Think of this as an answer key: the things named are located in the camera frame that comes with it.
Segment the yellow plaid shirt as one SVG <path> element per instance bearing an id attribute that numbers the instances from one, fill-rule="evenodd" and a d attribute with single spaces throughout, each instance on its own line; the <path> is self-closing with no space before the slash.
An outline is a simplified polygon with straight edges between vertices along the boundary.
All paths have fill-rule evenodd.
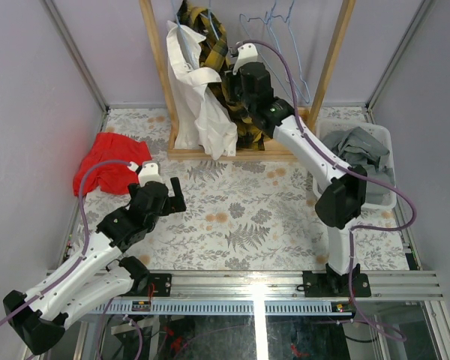
<path id="1" fill-rule="evenodd" d="M 237 148 L 263 151 L 265 149 L 265 142 L 269 138 L 252 124 L 252 119 L 248 111 L 241 103 L 233 103 L 228 98 L 224 78 L 225 72 L 233 67 L 228 57 L 228 43 L 223 41 L 217 42 L 207 32 L 203 21 L 200 19 L 200 14 L 205 9 L 205 7 L 193 5 L 189 1 L 183 1 L 178 9 L 180 23 L 205 36 L 205 40 L 200 44 L 199 66 L 211 68 L 220 75 L 221 82 L 212 83 L 208 87 L 220 102 L 220 105 L 226 109 L 226 114 L 230 117 L 231 121 L 237 125 Z"/>

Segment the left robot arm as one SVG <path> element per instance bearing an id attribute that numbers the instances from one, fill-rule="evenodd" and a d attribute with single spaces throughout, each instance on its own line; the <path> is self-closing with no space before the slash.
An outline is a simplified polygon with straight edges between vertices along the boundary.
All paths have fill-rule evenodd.
<path id="1" fill-rule="evenodd" d="M 31 289 L 10 291 L 3 299 L 10 327 L 35 356 L 54 347 L 83 315 L 116 296 L 152 290 L 150 272 L 125 252 L 142 241 L 159 218 L 185 212 L 178 178 L 171 185 L 130 184 L 130 202 L 109 213 L 88 244 Z"/>

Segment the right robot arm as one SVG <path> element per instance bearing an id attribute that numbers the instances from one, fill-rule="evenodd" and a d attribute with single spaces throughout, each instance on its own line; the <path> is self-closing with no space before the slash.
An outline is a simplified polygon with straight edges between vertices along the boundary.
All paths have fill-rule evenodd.
<path id="1" fill-rule="evenodd" d="M 242 102 L 253 124 L 287 147 L 322 187 L 315 211 L 328 230 L 329 258 L 323 284 L 336 296 L 347 294 L 359 273 L 349 231 L 365 202 L 365 169 L 351 167 L 334 155 L 302 124 L 293 107 L 275 96 L 264 64 L 253 61 L 238 70 L 229 69 L 224 82 L 231 99 Z"/>

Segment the blue wire hanger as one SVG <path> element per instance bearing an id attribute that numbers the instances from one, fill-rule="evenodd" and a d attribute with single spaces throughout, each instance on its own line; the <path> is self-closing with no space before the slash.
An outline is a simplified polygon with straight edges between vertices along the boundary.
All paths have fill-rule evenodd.
<path id="1" fill-rule="evenodd" d="M 266 28 L 267 28 L 268 34 L 270 35 L 271 39 L 273 40 L 274 45 L 276 46 L 276 49 L 278 50 L 279 53 L 282 53 L 281 43 L 278 39 L 278 36 L 275 34 L 275 31 L 273 28 L 274 20 L 280 20 L 283 24 L 286 25 L 286 28 L 287 28 L 287 31 L 289 34 L 289 38 L 292 41 L 292 46 L 293 46 L 293 49 L 295 52 L 296 62 L 297 62 L 297 66 L 298 66 L 298 81 L 301 83 L 301 85 L 298 85 L 298 83 L 295 80 L 292 81 L 294 84 L 294 94 L 298 95 L 304 101 L 305 104 L 310 104 L 311 103 L 311 94 L 310 94 L 307 80 L 305 79 L 302 62 L 301 62 L 300 55 L 299 55 L 299 49 L 298 49 L 298 45 L 296 42 L 296 37 L 293 33 L 292 25 L 291 25 L 294 5 L 295 5 L 295 1 L 291 1 L 290 5 L 288 7 L 288 11 L 286 12 L 286 15 L 283 15 L 283 14 L 276 12 L 277 7 L 278 7 L 278 1 L 274 1 L 273 5 L 271 6 L 271 10 L 268 13 Z"/>

